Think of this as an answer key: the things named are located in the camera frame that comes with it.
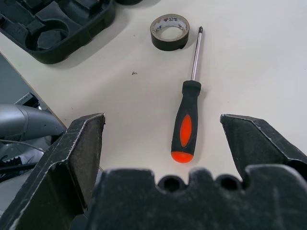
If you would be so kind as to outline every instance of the black rubber grip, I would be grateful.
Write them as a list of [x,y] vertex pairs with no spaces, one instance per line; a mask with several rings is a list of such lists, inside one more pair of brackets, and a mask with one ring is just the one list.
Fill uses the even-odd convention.
[[[178,151],[194,155],[198,128],[197,98],[200,92],[201,84],[199,82],[188,80],[183,83],[183,98],[175,121],[175,128],[172,140],[172,152]],[[191,135],[187,145],[182,146],[180,140],[180,129],[183,120],[187,115],[189,115],[191,119]]]

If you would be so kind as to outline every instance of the cable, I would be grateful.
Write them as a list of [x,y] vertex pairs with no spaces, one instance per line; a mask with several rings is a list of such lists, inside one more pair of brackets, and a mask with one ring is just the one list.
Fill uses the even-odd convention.
[[38,151],[41,151],[41,152],[44,152],[42,149],[38,148],[38,147],[35,147],[33,145],[30,145],[28,143],[25,143],[25,142],[21,142],[21,141],[15,141],[15,140],[2,140],[0,139],[0,142],[4,142],[4,143],[11,143],[11,144],[21,144],[21,145],[26,145],[26,146],[29,146],[29,147],[32,147]]

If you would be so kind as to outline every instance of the screwdriver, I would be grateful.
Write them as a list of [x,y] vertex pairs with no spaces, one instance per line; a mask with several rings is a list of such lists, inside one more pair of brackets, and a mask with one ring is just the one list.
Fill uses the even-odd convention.
[[198,128],[197,98],[201,92],[201,84],[195,81],[195,79],[198,57],[201,48],[202,32],[203,28],[200,27],[198,32],[192,77],[191,80],[187,80],[183,83],[183,98],[175,121],[171,155],[173,159],[179,163],[190,162],[193,159],[196,146]]

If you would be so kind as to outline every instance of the black tape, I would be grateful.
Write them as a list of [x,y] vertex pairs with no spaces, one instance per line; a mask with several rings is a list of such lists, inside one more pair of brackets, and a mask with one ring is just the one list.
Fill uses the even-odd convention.
[[[165,38],[162,32],[168,27],[176,27],[182,31],[175,38]],[[166,14],[157,18],[150,27],[152,42],[155,47],[163,51],[182,49],[188,42],[190,25],[182,16],[177,14]]]

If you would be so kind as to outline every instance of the tool case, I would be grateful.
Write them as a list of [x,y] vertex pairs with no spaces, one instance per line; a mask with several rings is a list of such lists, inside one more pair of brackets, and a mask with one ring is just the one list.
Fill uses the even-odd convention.
[[45,64],[64,60],[114,18],[115,0],[0,0],[0,32]]

